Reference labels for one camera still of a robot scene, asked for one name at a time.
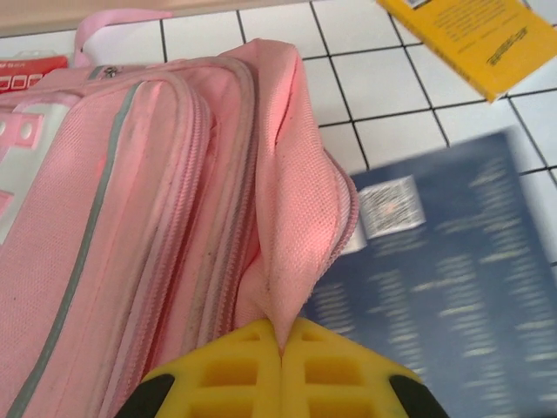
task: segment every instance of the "barcode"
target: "barcode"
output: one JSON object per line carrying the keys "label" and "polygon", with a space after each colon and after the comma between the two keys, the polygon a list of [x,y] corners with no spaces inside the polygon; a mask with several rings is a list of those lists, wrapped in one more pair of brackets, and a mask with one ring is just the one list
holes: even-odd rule
{"label": "barcode", "polygon": [[371,185],[359,192],[368,239],[399,233],[426,222],[412,177]]}
{"label": "barcode", "polygon": [[420,7],[423,3],[429,2],[429,0],[406,0],[406,2],[410,7],[416,9],[417,7]]}

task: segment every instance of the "tile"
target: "tile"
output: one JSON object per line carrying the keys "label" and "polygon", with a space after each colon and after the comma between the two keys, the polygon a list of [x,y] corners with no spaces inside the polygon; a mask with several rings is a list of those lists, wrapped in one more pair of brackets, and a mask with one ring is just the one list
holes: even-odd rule
{"label": "tile", "polygon": [[164,61],[160,22],[107,26],[84,47],[93,63],[152,64]]}
{"label": "tile", "polygon": [[430,111],[358,122],[356,128],[370,168],[446,147]]}
{"label": "tile", "polygon": [[366,162],[359,149],[352,124],[327,126],[319,131],[325,149],[349,175],[366,170]]}
{"label": "tile", "polygon": [[554,88],[557,88],[557,57],[518,83],[509,94],[512,96]]}
{"label": "tile", "polygon": [[528,174],[520,180],[546,256],[557,261],[557,186],[549,172]]}
{"label": "tile", "polygon": [[508,100],[493,104],[467,104],[436,112],[451,144],[510,129],[511,147],[518,170],[525,172],[544,166]]}
{"label": "tile", "polygon": [[76,32],[65,30],[23,37],[0,38],[0,57],[13,57],[21,51],[53,51],[61,55],[73,55]]}
{"label": "tile", "polygon": [[550,24],[557,24],[557,2],[555,0],[528,0],[533,11]]}
{"label": "tile", "polygon": [[434,107],[483,99],[425,45],[411,46],[408,53]]}
{"label": "tile", "polygon": [[233,11],[176,17],[164,20],[163,25],[169,60],[215,56],[243,44],[238,17]]}
{"label": "tile", "polygon": [[332,61],[353,118],[428,107],[402,49],[344,55]]}
{"label": "tile", "polygon": [[400,45],[389,15],[369,0],[313,4],[332,54]]}
{"label": "tile", "polygon": [[411,31],[409,31],[401,22],[394,19],[394,24],[399,31],[400,37],[402,38],[402,43],[404,45],[421,44],[421,41],[416,38]]}
{"label": "tile", "polygon": [[298,47],[302,57],[325,55],[325,46],[308,3],[240,11],[248,41],[262,37]]}
{"label": "tile", "polygon": [[329,58],[304,61],[313,113],[320,125],[350,120]]}
{"label": "tile", "polygon": [[557,91],[512,98],[527,129],[549,165],[557,165]]}

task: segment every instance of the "yellow object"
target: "yellow object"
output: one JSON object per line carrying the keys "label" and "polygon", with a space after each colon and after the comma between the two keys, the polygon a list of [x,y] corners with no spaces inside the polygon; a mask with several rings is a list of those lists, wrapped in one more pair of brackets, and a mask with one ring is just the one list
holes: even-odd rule
{"label": "yellow object", "polygon": [[446,414],[410,370],[298,319],[282,356],[271,323],[259,320],[153,370],[117,415],[128,417],[446,418]]}
{"label": "yellow object", "polygon": [[557,55],[557,31],[518,0],[377,1],[489,101]]}

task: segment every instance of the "yellow book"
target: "yellow book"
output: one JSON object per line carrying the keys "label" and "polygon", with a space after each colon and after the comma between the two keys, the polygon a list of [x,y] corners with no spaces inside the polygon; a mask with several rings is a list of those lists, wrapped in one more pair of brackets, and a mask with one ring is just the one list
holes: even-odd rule
{"label": "yellow book", "polygon": [[518,0],[377,1],[490,102],[557,55],[557,30]]}

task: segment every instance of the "red label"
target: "red label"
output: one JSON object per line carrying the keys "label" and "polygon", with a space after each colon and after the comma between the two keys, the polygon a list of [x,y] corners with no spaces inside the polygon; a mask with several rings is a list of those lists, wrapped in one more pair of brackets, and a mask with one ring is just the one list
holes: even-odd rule
{"label": "red label", "polygon": [[0,60],[0,93],[28,89],[58,68],[68,68],[67,57]]}

